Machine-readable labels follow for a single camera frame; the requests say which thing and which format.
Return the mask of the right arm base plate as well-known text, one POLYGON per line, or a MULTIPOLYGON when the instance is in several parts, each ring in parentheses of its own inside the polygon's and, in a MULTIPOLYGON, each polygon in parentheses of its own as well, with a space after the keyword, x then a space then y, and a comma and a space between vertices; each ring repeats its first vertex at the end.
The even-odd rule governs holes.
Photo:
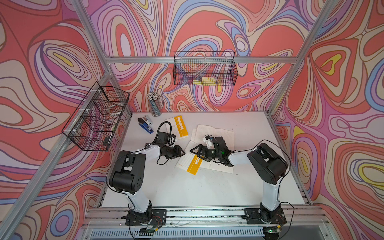
POLYGON ((284 211, 281 208, 277 208, 274 211, 260 208, 247 208, 244 209, 244 215, 242 215, 241 218, 246 220, 248 225, 267 224, 283 226, 287 223, 284 211))

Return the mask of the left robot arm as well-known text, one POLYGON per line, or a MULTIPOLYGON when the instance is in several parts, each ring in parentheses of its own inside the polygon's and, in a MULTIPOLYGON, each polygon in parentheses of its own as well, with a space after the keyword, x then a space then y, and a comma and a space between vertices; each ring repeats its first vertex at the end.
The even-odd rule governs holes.
POLYGON ((128 219, 147 224, 153 219, 152 202, 140 190, 144 182, 146 162, 159 162, 184 156, 185 151, 176 142, 169 121, 162 122, 152 142, 137 151, 120 151, 107 184, 112 191, 123 194, 130 201, 128 219))

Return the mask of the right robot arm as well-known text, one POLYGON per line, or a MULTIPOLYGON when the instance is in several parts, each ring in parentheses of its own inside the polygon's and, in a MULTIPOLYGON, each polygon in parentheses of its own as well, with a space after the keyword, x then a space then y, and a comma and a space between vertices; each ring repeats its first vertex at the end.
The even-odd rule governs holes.
POLYGON ((206 162, 215 162, 226 167, 251 164, 261 180, 263 180, 263 197, 256 217, 244 217, 264 224, 271 224, 277 216, 282 217, 280 184, 289 171, 287 161, 268 144, 268 140, 260 141, 248 150, 232 151, 223 137, 207 136, 205 145, 197 145, 190 153, 206 162))

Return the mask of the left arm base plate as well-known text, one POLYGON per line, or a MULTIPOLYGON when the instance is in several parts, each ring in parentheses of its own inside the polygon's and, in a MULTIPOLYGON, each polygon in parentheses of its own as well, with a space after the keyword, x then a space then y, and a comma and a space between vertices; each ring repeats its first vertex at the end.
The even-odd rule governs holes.
POLYGON ((126 226, 163 226, 166 224, 167 210, 154 209, 145 213, 129 211, 122 219, 126 220, 126 226))

